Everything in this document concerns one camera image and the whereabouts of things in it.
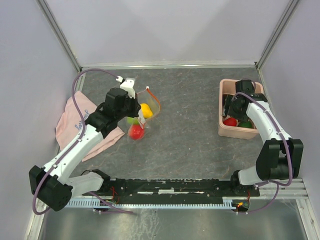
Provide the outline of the yellow lemon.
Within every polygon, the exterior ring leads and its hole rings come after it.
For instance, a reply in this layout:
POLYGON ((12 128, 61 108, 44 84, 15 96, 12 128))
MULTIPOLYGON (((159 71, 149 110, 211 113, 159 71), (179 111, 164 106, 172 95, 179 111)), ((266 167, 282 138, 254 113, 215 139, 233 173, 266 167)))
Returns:
POLYGON ((150 106, 147 103, 141 103, 140 106, 141 106, 143 117, 145 119, 149 119, 154 115, 150 106))

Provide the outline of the green apple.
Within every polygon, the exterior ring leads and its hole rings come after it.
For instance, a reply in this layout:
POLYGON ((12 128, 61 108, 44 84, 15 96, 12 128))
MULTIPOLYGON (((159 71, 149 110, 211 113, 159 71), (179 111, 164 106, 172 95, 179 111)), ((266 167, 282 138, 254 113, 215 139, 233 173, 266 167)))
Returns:
POLYGON ((138 119, 135 117, 127 117, 126 120, 127 120, 127 123, 130 125, 139 125, 140 124, 138 119))

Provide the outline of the red apple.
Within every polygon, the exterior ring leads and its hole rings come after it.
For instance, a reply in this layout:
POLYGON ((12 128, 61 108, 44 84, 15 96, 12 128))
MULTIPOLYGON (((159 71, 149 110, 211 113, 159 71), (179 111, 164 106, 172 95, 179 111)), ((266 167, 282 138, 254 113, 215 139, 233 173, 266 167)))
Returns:
POLYGON ((144 137, 145 130, 139 124, 133 124, 128 131, 128 135, 133 140, 140 140, 144 137))

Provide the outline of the clear zip top bag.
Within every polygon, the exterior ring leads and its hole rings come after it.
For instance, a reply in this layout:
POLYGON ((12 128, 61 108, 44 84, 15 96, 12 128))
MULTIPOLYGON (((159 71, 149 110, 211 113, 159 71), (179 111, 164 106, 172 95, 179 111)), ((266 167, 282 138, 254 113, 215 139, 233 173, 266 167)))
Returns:
POLYGON ((146 86, 145 90, 138 92, 137 98, 141 107, 138 117, 126 118, 129 126, 127 135, 134 141, 140 140, 145 136, 146 130, 151 126, 151 120, 161 111, 161 103, 151 92, 149 86, 146 86))

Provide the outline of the small red fruit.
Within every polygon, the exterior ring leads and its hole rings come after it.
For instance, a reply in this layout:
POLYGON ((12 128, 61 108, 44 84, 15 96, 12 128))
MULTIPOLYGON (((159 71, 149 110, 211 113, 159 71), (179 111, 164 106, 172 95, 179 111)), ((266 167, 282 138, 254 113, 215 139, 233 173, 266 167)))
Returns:
POLYGON ((236 127, 237 126, 237 120, 233 117, 226 118, 225 120, 222 121, 222 123, 226 126, 230 127, 236 127))

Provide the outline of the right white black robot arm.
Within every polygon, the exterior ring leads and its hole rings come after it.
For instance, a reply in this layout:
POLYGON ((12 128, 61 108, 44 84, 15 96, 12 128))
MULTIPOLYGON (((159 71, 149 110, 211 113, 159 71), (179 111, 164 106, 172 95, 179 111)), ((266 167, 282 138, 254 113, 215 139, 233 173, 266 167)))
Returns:
POLYGON ((240 196, 251 185, 290 186, 299 175, 304 145, 276 120, 262 85, 250 79, 221 80, 218 112, 220 136, 250 140, 260 135, 263 143, 255 165, 232 174, 231 193, 240 196))

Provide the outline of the pink plastic bin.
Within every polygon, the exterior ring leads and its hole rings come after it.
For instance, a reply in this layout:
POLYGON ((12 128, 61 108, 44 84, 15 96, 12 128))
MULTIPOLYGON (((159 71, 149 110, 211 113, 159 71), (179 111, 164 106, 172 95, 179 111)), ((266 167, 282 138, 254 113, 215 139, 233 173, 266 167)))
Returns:
MULTIPOLYGON (((219 84, 219 107, 218 107, 218 134, 219 136, 222 137, 231 137, 231 138, 238 138, 238 139, 246 139, 250 140, 254 138, 256 135, 259 134, 258 129, 256 128, 253 120, 249 117, 247 114, 247 117, 234 117, 237 120, 237 126, 227 126, 223 124, 223 120, 230 118, 231 116, 223 117, 223 94, 230 94, 233 95, 232 100, 235 99, 237 94, 241 95, 241 92, 236 93, 236 83, 239 80, 234 80, 234 79, 223 79, 220 81, 219 84), (238 127, 238 123, 240 122, 247 122, 250 121, 253 125, 253 128, 243 128, 243 127, 238 127)), ((255 88, 255 93, 248 95, 249 97, 257 100, 257 101, 266 101, 266 98, 264 96, 264 89, 263 86, 255 82, 256 88, 255 88)))

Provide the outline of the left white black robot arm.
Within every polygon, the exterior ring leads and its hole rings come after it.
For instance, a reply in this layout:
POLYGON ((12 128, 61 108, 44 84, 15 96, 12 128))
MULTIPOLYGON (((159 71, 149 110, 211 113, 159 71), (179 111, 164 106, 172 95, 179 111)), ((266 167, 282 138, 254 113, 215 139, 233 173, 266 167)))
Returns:
POLYGON ((72 197, 96 191, 106 195, 111 189, 108 175, 94 171, 71 178, 82 159, 102 142, 125 117, 138 117, 141 106, 133 88, 115 87, 105 101, 83 123, 81 131, 56 157, 43 167, 33 166, 29 173, 32 202, 41 200, 49 210, 60 211, 72 197))

